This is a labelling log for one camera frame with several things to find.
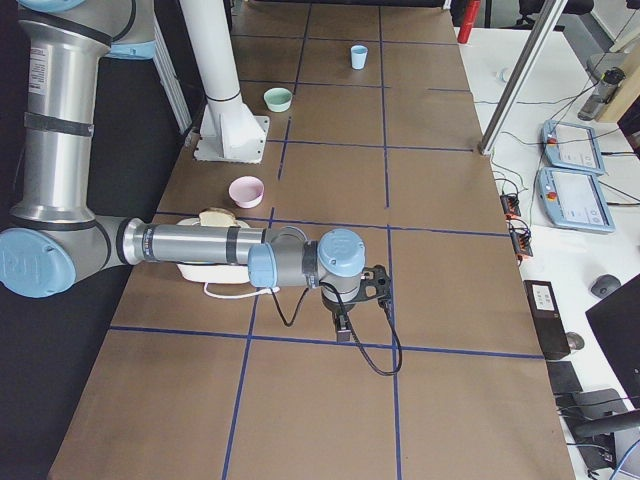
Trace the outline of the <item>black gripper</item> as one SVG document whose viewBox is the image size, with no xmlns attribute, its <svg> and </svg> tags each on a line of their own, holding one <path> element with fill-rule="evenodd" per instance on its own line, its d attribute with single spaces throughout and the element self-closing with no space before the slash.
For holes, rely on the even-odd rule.
<svg viewBox="0 0 640 480">
<path fill-rule="evenodd" d="M 360 276 L 360 283 L 354 293 L 341 293 L 343 306 L 350 311 L 355 305 L 375 300 L 385 312 L 391 310 L 391 279 L 383 265 L 365 267 Z M 333 315 L 336 341 L 351 341 L 351 327 L 346 314 Z"/>
</svg>

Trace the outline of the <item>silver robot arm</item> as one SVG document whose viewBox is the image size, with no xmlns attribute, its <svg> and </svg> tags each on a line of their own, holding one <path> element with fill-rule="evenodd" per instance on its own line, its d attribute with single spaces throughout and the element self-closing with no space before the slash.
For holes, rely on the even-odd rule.
<svg viewBox="0 0 640 480">
<path fill-rule="evenodd" d="M 18 21 L 31 43 L 24 190 L 1 235 L 1 280 L 43 298 L 119 265 L 171 262 L 191 280 L 231 283 L 242 272 L 256 294 L 319 289 L 339 341 L 357 337 L 350 310 L 376 301 L 389 311 L 385 269 L 365 263 L 355 232 L 310 240 L 295 227 L 174 225 L 97 216 L 86 204 L 98 65 L 101 58 L 150 59 L 150 1 L 22 1 Z"/>
</svg>

